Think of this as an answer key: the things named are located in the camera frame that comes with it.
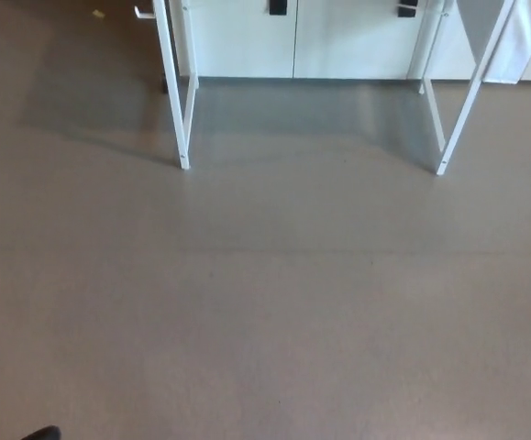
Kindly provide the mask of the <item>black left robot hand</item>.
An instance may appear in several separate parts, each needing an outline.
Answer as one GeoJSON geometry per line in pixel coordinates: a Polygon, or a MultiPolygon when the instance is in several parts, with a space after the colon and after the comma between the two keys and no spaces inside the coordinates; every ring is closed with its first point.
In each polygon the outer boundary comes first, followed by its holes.
{"type": "Polygon", "coordinates": [[[61,440],[61,429],[57,425],[48,425],[25,435],[21,440],[61,440]]]}

